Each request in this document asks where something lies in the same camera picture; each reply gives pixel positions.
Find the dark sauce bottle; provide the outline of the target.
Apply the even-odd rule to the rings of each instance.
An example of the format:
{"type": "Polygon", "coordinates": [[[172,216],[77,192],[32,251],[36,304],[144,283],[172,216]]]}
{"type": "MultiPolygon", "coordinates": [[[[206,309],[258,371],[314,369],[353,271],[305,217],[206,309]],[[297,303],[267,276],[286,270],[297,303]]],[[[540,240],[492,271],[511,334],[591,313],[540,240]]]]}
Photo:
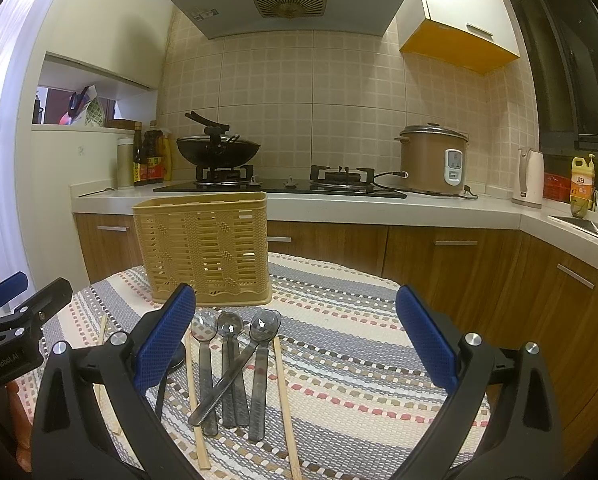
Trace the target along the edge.
{"type": "Polygon", "coordinates": [[[144,152],[143,131],[140,122],[134,123],[132,174],[134,186],[147,183],[147,158],[144,152]]]}

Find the white canister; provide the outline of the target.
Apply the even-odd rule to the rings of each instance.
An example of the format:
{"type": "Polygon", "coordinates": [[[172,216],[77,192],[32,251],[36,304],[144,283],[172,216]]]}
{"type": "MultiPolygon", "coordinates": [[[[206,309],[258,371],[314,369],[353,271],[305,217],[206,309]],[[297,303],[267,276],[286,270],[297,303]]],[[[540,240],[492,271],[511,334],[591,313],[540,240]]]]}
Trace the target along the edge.
{"type": "Polygon", "coordinates": [[[133,140],[120,138],[117,142],[117,188],[133,186],[133,140]]]}

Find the white electric kettle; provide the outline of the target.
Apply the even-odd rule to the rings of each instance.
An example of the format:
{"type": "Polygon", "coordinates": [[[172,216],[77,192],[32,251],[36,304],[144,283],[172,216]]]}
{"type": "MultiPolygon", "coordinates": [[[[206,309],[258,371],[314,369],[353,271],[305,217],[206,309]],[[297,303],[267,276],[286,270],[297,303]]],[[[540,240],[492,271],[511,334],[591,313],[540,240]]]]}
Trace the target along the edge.
{"type": "Polygon", "coordinates": [[[518,148],[512,202],[540,209],[544,191],[544,156],[529,146],[518,148]]]}

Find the black gas stove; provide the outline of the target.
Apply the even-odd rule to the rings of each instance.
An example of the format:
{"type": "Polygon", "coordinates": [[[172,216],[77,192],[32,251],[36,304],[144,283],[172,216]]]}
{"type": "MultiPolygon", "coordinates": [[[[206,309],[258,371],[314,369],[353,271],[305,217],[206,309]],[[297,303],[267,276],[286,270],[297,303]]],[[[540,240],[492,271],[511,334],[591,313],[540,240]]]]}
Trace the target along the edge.
{"type": "Polygon", "coordinates": [[[155,193],[195,192],[266,192],[293,194],[327,194],[404,198],[406,193],[376,182],[377,177],[403,177],[403,172],[380,172],[373,168],[312,165],[306,179],[285,177],[264,179],[255,175],[248,164],[235,169],[196,168],[194,181],[157,185],[155,193]]]}

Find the black wok with lid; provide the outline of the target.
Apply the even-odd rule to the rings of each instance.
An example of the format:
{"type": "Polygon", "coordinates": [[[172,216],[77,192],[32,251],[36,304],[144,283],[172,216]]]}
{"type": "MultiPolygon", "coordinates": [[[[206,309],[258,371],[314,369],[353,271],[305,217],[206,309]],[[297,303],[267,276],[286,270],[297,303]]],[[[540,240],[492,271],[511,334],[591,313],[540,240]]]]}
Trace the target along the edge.
{"type": "Polygon", "coordinates": [[[184,116],[203,126],[199,136],[177,139],[177,149],[191,164],[207,168],[236,168],[252,160],[260,144],[232,134],[231,127],[214,122],[191,110],[184,116]]]}

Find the yellow detergent bottle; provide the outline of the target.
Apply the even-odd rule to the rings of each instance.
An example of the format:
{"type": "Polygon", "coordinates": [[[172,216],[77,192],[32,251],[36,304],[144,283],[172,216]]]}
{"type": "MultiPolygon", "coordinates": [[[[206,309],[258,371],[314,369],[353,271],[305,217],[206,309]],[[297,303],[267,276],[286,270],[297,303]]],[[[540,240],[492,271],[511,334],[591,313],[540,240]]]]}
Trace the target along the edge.
{"type": "Polygon", "coordinates": [[[594,154],[572,159],[570,174],[570,210],[574,218],[584,218],[591,209],[595,191],[594,154]]]}

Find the white upper cabinet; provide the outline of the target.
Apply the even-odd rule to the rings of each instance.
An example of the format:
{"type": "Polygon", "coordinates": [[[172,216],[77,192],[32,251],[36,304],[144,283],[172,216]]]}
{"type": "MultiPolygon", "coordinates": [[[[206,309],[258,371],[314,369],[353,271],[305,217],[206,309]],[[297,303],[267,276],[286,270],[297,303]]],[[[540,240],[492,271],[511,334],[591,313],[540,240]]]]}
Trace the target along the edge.
{"type": "Polygon", "coordinates": [[[519,58],[503,0],[404,0],[395,24],[401,52],[481,75],[519,58]]]}

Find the steel sink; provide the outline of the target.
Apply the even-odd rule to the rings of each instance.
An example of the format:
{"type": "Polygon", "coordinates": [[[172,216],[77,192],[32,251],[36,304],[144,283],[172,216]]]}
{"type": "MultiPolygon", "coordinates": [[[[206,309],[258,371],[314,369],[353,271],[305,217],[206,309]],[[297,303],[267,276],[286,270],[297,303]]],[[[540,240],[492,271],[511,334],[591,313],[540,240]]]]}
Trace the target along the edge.
{"type": "Polygon", "coordinates": [[[591,236],[598,238],[598,222],[595,222],[593,220],[559,216],[549,216],[549,219],[568,224],[569,226],[574,226],[579,231],[585,232],[587,234],[590,234],[591,236]]]}

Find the striped woven tablecloth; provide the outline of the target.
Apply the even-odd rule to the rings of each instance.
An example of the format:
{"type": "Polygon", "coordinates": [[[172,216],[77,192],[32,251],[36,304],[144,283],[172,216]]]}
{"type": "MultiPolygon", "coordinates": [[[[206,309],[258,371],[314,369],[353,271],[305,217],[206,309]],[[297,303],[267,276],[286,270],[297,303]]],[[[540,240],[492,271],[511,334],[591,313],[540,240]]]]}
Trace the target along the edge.
{"type": "MultiPolygon", "coordinates": [[[[269,252],[272,300],[283,317],[278,331],[302,478],[388,479],[404,462],[447,398],[425,372],[395,314],[399,285],[339,264],[269,252]]],[[[74,348],[130,332],[160,307],[142,266],[83,288],[43,327],[40,347],[66,340],[74,348]]],[[[275,357],[271,345],[262,442],[246,429],[205,438],[206,479],[291,479],[275,357]]],[[[168,377],[162,426],[198,466],[188,425],[185,366],[168,377]]]]}

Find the brown rice cooker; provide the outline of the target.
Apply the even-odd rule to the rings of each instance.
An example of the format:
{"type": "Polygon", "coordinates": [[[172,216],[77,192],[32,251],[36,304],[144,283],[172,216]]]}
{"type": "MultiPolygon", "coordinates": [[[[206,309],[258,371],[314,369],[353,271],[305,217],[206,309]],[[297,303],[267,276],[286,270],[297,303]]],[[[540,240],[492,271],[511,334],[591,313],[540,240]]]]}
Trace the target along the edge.
{"type": "Polygon", "coordinates": [[[428,122],[405,127],[397,141],[406,191],[440,196],[463,191],[467,134],[428,122]]]}

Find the red basket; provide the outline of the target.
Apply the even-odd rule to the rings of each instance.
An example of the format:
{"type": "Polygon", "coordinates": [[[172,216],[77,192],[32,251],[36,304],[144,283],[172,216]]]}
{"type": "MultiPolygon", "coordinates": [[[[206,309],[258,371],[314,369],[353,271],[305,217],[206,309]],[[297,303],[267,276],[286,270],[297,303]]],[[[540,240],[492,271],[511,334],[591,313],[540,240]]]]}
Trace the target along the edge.
{"type": "Polygon", "coordinates": [[[544,174],[543,197],[555,202],[570,202],[571,182],[568,178],[559,174],[544,174]]]}

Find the oil bottle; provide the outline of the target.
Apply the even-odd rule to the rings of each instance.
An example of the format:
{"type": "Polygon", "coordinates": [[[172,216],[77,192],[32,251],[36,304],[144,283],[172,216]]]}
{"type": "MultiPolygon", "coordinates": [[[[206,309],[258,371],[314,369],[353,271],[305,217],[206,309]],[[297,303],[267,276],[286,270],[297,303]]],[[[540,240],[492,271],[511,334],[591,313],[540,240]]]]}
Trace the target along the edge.
{"type": "Polygon", "coordinates": [[[149,123],[144,136],[144,150],[147,160],[147,181],[161,183],[163,181],[162,132],[157,128],[156,120],[149,123]]]}

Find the beige plastic utensil basket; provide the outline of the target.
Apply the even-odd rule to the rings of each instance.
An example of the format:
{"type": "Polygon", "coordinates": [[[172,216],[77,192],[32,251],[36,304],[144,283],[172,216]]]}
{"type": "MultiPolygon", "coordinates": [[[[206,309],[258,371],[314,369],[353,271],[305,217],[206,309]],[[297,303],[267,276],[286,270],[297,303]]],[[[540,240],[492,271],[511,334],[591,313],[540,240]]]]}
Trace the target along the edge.
{"type": "Polygon", "coordinates": [[[133,218],[154,300],[188,284],[200,307],[271,301],[264,192],[153,198],[133,218]]]}

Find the wooden chopstick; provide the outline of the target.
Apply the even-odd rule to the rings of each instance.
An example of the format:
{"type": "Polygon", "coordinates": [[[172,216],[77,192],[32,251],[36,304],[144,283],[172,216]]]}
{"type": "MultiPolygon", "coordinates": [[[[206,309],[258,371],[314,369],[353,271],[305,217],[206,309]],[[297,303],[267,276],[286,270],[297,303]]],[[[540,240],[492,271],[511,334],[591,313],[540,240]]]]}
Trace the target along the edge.
{"type": "Polygon", "coordinates": [[[278,336],[275,336],[273,338],[273,348],[275,354],[279,405],[281,406],[282,412],[282,420],[284,426],[284,434],[291,478],[293,480],[302,480],[302,472],[298,456],[297,443],[295,435],[293,434],[293,421],[291,420],[290,405],[288,401],[286,377],[282,358],[282,347],[278,336]]]}
{"type": "MultiPolygon", "coordinates": [[[[197,396],[195,386],[195,376],[193,370],[193,356],[192,356],[192,335],[189,330],[186,331],[184,337],[184,350],[185,350],[185,368],[186,368],[186,379],[188,388],[188,403],[189,409],[194,412],[197,408],[197,396]]],[[[201,470],[210,470],[211,463],[206,448],[205,438],[203,437],[203,429],[200,426],[193,427],[195,434],[196,443],[196,454],[198,466],[201,470]]]]}

